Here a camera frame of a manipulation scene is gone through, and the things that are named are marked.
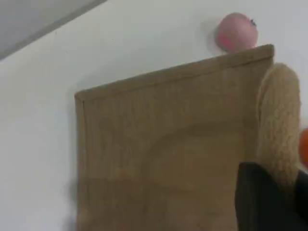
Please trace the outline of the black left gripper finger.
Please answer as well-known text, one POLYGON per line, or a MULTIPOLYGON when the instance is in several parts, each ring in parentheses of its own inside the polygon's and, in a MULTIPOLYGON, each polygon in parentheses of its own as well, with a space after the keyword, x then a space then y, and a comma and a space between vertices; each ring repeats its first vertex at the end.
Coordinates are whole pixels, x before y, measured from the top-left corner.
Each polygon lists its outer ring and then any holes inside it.
POLYGON ((235 212, 240 231, 306 231, 308 217, 285 199, 272 177, 256 163, 239 164, 235 212))
POLYGON ((308 216, 308 175, 302 170, 296 179, 295 206, 300 216, 308 216))

